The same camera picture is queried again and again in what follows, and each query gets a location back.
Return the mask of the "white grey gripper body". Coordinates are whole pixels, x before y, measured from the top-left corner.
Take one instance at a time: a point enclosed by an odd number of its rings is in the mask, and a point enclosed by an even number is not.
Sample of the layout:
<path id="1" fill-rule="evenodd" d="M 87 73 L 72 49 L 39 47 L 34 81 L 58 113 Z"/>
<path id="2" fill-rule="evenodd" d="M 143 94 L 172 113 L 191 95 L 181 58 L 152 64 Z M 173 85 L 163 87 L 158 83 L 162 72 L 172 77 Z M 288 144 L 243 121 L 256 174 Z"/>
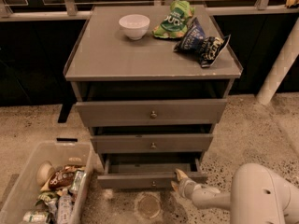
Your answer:
<path id="1" fill-rule="evenodd" d="M 207 184 L 197 183 L 190 178 L 183 178 L 178 184 L 178 193 L 192 201 L 209 201 L 221 192 Z"/>

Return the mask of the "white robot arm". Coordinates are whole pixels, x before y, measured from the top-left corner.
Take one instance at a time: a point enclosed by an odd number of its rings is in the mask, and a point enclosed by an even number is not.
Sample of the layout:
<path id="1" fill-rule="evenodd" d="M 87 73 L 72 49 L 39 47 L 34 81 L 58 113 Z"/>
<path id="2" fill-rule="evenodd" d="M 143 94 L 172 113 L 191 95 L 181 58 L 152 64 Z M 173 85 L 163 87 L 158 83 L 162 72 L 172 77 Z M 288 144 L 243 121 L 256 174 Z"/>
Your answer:
<path id="1" fill-rule="evenodd" d="M 240 166 L 229 192 L 197 183 L 182 170 L 171 186 L 198 209 L 230 212 L 230 224 L 299 224 L 299 188 L 257 163 Z"/>

